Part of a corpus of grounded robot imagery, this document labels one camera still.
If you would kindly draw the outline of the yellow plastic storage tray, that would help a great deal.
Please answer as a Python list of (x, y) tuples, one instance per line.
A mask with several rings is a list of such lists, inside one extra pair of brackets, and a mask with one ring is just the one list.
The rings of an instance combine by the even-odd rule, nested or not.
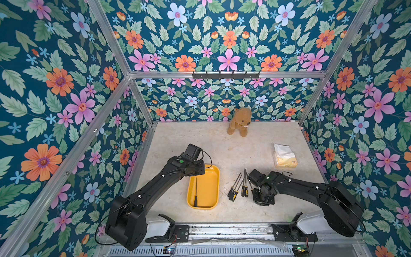
[(219, 201), (220, 171), (211, 166), (205, 169), (205, 174), (198, 177), (198, 206), (194, 207), (195, 178), (191, 177), (187, 191), (186, 202), (193, 209), (210, 210), (217, 206)]

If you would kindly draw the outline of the file tool yellow black handle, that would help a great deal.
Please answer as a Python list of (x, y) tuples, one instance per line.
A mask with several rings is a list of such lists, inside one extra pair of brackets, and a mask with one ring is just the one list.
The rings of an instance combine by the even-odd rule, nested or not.
[(198, 177), (195, 178), (194, 207), (198, 206)]

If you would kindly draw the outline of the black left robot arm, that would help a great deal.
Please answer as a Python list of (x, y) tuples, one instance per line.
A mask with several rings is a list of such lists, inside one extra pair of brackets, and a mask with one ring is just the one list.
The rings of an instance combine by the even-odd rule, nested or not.
[(128, 197), (114, 200), (105, 233), (127, 250), (136, 249), (148, 232), (146, 215), (154, 203), (184, 177), (205, 174), (204, 151), (189, 144), (179, 156), (168, 159), (162, 170), (146, 185)]

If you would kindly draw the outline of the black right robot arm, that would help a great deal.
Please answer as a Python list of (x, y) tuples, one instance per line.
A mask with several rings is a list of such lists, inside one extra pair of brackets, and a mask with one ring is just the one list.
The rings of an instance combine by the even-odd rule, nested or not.
[(274, 205), (278, 194), (310, 202), (321, 208), (333, 231), (349, 238), (362, 223), (364, 208), (340, 182), (312, 183), (275, 171), (264, 175), (256, 169), (247, 175), (247, 179), (255, 186), (252, 195), (257, 205)]

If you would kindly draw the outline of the yellow tissue pack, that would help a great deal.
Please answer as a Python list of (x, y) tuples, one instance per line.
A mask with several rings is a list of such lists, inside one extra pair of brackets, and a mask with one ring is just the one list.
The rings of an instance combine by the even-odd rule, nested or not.
[(288, 145), (274, 144), (274, 162), (276, 167), (295, 168), (298, 161)]

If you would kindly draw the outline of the brown teddy bear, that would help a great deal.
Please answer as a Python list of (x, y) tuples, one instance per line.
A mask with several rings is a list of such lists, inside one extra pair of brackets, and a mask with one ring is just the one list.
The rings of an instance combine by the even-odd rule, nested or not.
[(236, 110), (227, 131), (228, 135), (232, 135), (238, 130), (242, 137), (246, 137), (251, 119), (252, 112), (249, 108), (240, 108)]

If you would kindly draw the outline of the white ventilation grille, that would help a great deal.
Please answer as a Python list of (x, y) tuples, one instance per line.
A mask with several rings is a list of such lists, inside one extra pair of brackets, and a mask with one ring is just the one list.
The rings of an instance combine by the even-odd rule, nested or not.
[(292, 257), (292, 249), (271, 245), (178, 245), (165, 250), (160, 245), (143, 245), (132, 251), (112, 247), (110, 257)]

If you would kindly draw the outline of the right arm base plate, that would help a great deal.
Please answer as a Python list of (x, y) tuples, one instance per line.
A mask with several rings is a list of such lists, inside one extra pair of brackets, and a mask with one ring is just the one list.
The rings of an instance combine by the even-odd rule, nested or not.
[(317, 242), (316, 234), (305, 234), (295, 223), (271, 224), (274, 238), (279, 242)]

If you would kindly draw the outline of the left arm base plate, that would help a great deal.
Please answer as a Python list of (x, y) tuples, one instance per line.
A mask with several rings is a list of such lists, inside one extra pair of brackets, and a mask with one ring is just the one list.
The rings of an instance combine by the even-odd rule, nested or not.
[(146, 243), (185, 243), (189, 239), (190, 226), (174, 226), (164, 236), (145, 239)]

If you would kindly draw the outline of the black wall hook rail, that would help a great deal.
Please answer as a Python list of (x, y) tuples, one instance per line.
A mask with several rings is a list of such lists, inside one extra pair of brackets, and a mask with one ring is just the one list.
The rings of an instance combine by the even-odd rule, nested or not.
[(234, 80), (244, 80), (244, 79), (257, 79), (260, 77), (259, 72), (194, 72), (192, 73), (193, 79), (234, 79)]

